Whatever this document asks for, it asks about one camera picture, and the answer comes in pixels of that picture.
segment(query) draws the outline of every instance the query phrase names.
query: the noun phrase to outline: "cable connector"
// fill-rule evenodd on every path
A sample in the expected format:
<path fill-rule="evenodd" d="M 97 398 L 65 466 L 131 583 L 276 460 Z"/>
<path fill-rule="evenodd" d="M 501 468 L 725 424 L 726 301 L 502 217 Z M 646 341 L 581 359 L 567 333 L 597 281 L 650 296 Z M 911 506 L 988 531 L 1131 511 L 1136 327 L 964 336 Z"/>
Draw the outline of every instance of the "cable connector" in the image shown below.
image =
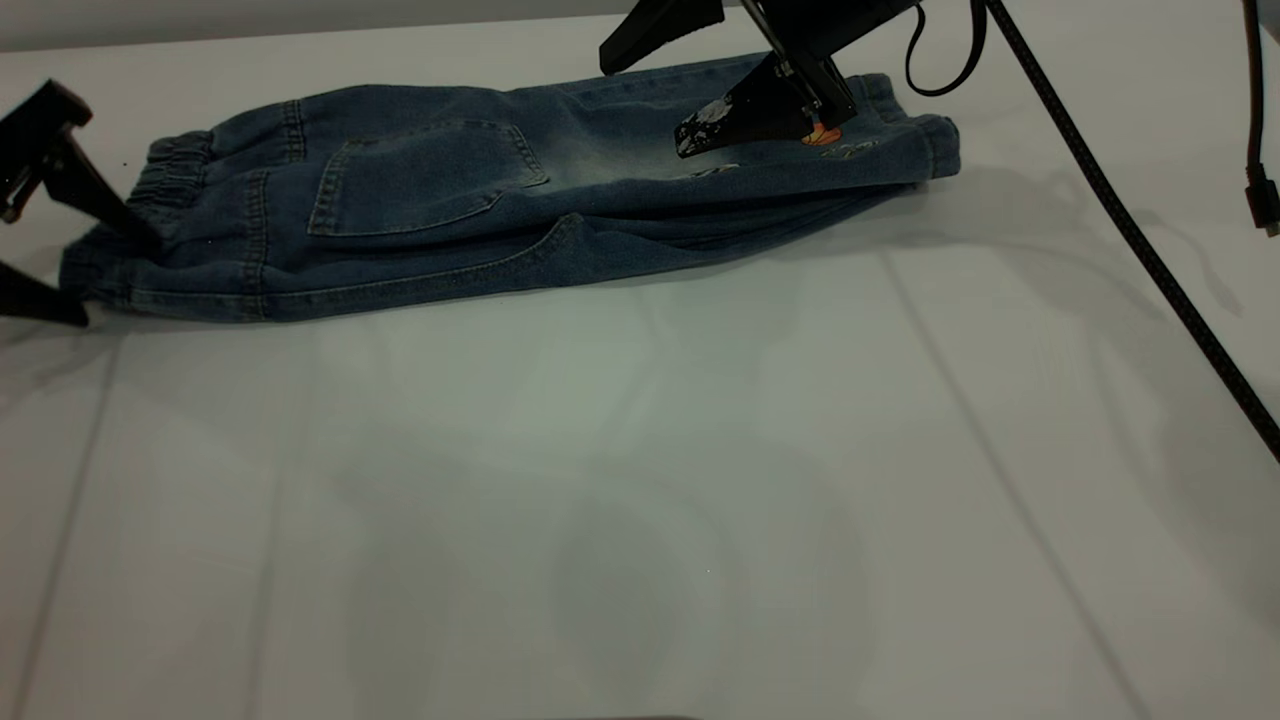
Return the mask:
<path fill-rule="evenodd" d="M 1267 231 L 1267 237 L 1280 236 L 1280 191 L 1275 181 L 1267 179 L 1262 165 L 1249 168 L 1249 209 L 1253 210 L 1253 223 Z"/>

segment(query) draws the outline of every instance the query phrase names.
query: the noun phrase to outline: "back pocket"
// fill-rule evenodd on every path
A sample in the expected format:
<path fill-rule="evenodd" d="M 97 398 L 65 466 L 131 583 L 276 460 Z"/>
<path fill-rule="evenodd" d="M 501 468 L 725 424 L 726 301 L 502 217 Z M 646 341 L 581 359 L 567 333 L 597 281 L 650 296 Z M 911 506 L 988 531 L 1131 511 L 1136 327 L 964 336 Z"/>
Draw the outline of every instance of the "back pocket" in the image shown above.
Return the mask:
<path fill-rule="evenodd" d="M 307 229 L 333 237 L 424 231 L 479 215 L 504 192 L 547 179 L 509 124 L 454 120 L 351 140 L 325 168 Z"/>

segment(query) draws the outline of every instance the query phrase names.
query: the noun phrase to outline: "denim pants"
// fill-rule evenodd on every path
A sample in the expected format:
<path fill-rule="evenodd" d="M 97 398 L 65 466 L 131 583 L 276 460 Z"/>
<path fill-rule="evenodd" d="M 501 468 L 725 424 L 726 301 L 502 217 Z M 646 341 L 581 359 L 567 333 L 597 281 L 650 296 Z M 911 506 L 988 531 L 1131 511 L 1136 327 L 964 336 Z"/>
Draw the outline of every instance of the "denim pants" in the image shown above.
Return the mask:
<path fill-rule="evenodd" d="M 690 160 L 673 128 L 760 56 L 498 92 L 366 86 L 156 142 L 129 206 L 61 287 L 146 314 L 292 322 L 576 286 L 739 259 L 960 170 L 946 118 L 908 117 L 883 76 L 806 142 Z"/>

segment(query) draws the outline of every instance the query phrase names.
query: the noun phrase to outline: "table surface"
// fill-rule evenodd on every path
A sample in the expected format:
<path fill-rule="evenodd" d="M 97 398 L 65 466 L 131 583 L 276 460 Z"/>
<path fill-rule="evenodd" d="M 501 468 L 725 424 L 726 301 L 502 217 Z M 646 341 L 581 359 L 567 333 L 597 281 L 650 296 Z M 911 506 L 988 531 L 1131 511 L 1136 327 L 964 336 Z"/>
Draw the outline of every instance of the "table surface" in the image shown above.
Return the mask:
<path fill-rule="evenodd" d="M 1015 10 L 1280 400 L 1238 4 Z M 123 192 L 151 140 L 287 97 L 590 77 L 618 19 L 0 55 L 0 106 L 83 95 Z M 913 27 L 842 68 L 905 88 Z M 968 28 L 931 9 L 923 83 Z M 645 67 L 762 47 L 733 10 Z M 1001 40 L 959 92 L 901 95 L 956 120 L 961 176 L 730 266 L 289 327 L 0 324 L 0 717 L 1275 717 L 1275 462 Z M 41 196 L 4 256 L 51 278 L 87 225 Z"/>

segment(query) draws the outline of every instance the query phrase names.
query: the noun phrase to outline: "black cord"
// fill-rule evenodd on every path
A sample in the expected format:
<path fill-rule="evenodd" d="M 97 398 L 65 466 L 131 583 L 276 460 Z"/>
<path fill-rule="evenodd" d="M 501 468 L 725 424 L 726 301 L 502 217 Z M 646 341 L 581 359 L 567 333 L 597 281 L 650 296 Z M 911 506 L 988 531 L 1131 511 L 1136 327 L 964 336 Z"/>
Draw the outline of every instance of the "black cord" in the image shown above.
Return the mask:
<path fill-rule="evenodd" d="M 1280 191 L 1267 178 L 1262 167 L 1262 120 L 1266 97 L 1262 82 L 1262 28 L 1258 23 L 1258 0 L 1244 0 L 1244 32 L 1249 44 L 1249 160 L 1245 172 L 1249 187 L 1249 210 L 1253 224 L 1266 228 L 1270 237 L 1280 236 Z"/>
<path fill-rule="evenodd" d="M 1005 35 L 1009 41 L 1009 46 L 1014 50 L 1014 55 L 1018 58 L 1019 64 L 1021 64 L 1023 70 L 1027 72 L 1027 77 L 1032 81 L 1032 87 L 1036 88 L 1036 94 L 1039 95 L 1041 100 L 1044 102 L 1044 109 L 1048 110 L 1050 117 L 1057 126 L 1059 132 L 1062 133 L 1062 140 L 1066 141 L 1068 149 L 1071 155 L 1075 156 L 1076 164 L 1080 165 L 1080 172 L 1084 173 L 1084 178 L 1089 182 L 1089 187 L 1093 188 L 1094 195 L 1102 202 L 1107 214 L 1111 215 L 1111 222 L 1115 223 L 1116 229 L 1124 236 L 1126 243 L 1133 250 L 1134 255 L 1138 256 L 1138 261 L 1142 266 L 1147 269 L 1151 279 L 1156 282 L 1156 287 L 1164 293 L 1165 300 L 1178 314 L 1178 318 L 1187 327 L 1187 332 L 1190 333 L 1196 345 L 1199 346 L 1204 357 L 1208 359 L 1210 365 L 1217 372 L 1217 375 L 1222 379 L 1222 384 L 1230 391 L 1231 397 L 1244 411 L 1244 415 L 1253 424 L 1253 428 L 1258 432 L 1258 437 L 1266 443 L 1271 455 L 1280 462 L 1280 425 L 1276 425 L 1275 418 L 1267 410 L 1262 400 L 1258 398 L 1257 392 L 1253 391 L 1253 386 L 1240 372 L 1240 368 L 1231 360 L 1231 356 L 1219 342 L 1217 336 L 1204 322 L 1204 318 L 1196 309 L 1196 305 L 1187 296 L 1183 286 L 1178 283 L 1178 278 L 1169 270 L 1165 261 L 1156 252 L 1156 249 L 1151 246 L 1151 241 L 1143 234 L 1142 228 L 1134 222 L 1133 215 L 1129 214 L 1129 209 L 1124 206 L 1120 201 L 1120 196 L 1116 195 L 1115 188 L 1107 179 L 1102 168 L 1098 165 L 1097 159 L 1093 156 L 1093 151 L 1084 142 L 1084 137 L 1080 135 L 1079 128 L 1075 127 L 1075 122 L 1071 115 L 1066 111 L 1066 106 L 1062 105 L 1061 97 L 1057 96 L 1057 91 L 1053 90 L 1052 83 L 1050 83 L 1048 77 L 1044 74 L 1044 69 L 1041 68 L 1039 61 L 1032 53 L 1030 47 L 1027 45 L 1027 40 L 1023 33 L 1018 29 L 1018 24 L 1009 15 L 1009 10 L 1005 8 L 1004 0 L 970 0 L 974 9 L 974 45 L 973 51 L 969 56 L 969 63 L 965 65 L 964 72 L 960 78 L 936 91 L 923 91 L 911 82 L 910 68 L 911 68 L 911 54 L 915 51 L 915 45 L 920 40 L 920 35 L 924 32 L 924 10 L 919 10 L 920 22 L 915 28 L 915 36 L 911 37 L 911 45 L 908 49 L 906 67 L 908 67 L 908 83 L 913 90 L 936 97 L 938 95 L 946 95 L 969 78 L 973 69 L 978 65 L 978 59 L 982 55 L 983 40 L 987 32 L 987 10 L 991 10 L 992 19 L 996 20 L 996 26 Z M 1262 169 L 1261 154 L 1262 154 L 1262 44 L 1261 44 L 1261 31 L 1258 27 L 1258 5 L 1257 0 L 1244 0 L 1245 19 L 1249 26 L 1249 61 L 1253 78 L 1253 126 L 1249 133 L 1249 202 L 1254 202 L 1254 190 L 1266 190 L 1270 186 L 1271 196 L 1275 196 L 1275 183 L 1266 181 L 1266 173 Z M 1280 201 L 1274 205 L 1266 205 L 1267 199 L 1262 197 L 1261 205 L 1254 205 L 1254 218 L 1258 218 L 1258 209 L 1262 208 L 1267 211 L 1271 208 L 1280 213 Z M 1272 222 L 1280 219 L 1280 215 L 1275 215 Z"/>
<path fill-rule="evenodd" d="M 1005 38 L 1009 40 L 1009 46 L 1014 50 L 1014 55 L 1027 72 L 1027 77 L 1030 78 L 1032 86 L 1044 102 L 1044 108 L 1048 110 L 1050 117 L 1053 118 L 1053 123 L 1057 124 L 1059 132 L 1066 140 L 1066 146 L 1071 150 L 1071 155 L 1075 156 L 1075 161 L 1080 165 L 1085 179 L 1089 181 L 1093 192 L 1098 196 L 1107 214 L 1111 215 L 1111 220 L 1116 224 L 1120 234 L 1124 236 L 1125 242 L 1129 243 L 1134 255 L 1138 256 L 1147 273 L 1151 274 L 1151 279 L 1156 282 L 1156 287 L 1165 295 L 1165 300 L 1172 306 L 1174 313 L 1187 325 L 1187 331 L 1196 341 L 1196 345 L 1199 346 L 1204 357 L 1208 359 L 1210 364 L 1217 372 L 1217 375 L 1222 378 L 1226 389 L 1231 392 L 1240 410 L 1253 423 L 1253 428 L 1258 432 L 1267 448 L 1271 450 L 1271 455 L 1280 462 L 1280 427 L 1276 425 L 1275 418 L 1271 416 L 1266 405 L 1262 404 L 1262 400 L 1253 391 L 1249 380 L 1245 379 L 1244 373 L 1231 360 L 1226 348 L 1219 342 L 1217 336 L 1210 329 L 1208 323 L 1201 316 L 1199 310 L 1187 297 L 1178 279 L 1169 272 L 1169 266 L 1161 260 L 1160 254 L 1151 246 L 1151 241 L 1147 240 L 1142 228 L 1138 227 L 1133 215 L 1129 214 L 1124 202 L 1120 201 L 1115 188 L 1111 187 L 1111 182 L 1107 181 L 1102 168 L 1098 167 L 1098 161 L 1089 150 L 1089 146 L 1085 145 L 1084 138 L 1080 136 L 1080 131 L 1075 127 L 1075 122 L 1071 120 L 1071 115 L 1068 114 L 1066 106 L 1062 105 L 1062 100 L 1057 96 L 1044 70 L 1036 60 L 1036 55 L 1027 46 L 1027 40 L 1023 38 L 1014 19 L 1009 15 L 1009 10 L 1005 9 L 1004 1 L 987 0 L 987 8 L 991 9 L 992 19 L 996 20 L 996 26 L 1000 27 L 1000 31 L 1005 33 Z"/>
<path fill-rule="evenodd" d="M 1244 0 L 1244 32 L 1249 41 L 1249 182 L 1257 182 L 1262 170 L 1262 122 L 1266 97 L 1262 82 L 1262 28 L 1258 22 L 1258 0 Z"/>
<path fill-rule="evenodd" d="M 911 44 L 906 46 L 906 85 L 911 90 L 925 97 L 940 97 L 964 85 L 969 79 L 969 76 L 978 69 L 978 60 L 982 60 L 982 51 L 987 47 L 987 6 L 983 4 L 983 0 L 969 0 L 969 9 L 973 12 L 973 47 L 969 50 L 969 60 L 965 63 L 964 69 L 960 70 L 960 77 L 946 87 L 924 90 L 915 85 L 915 79 L 911 77 L 911 58 L 915 56 L 915 46 L 920 42 L 920 36 L 924 35 L 925 23 L 924 6 L 915 6 L 919 22 L 915 26 L 915 35 L 911 36 Z"/>

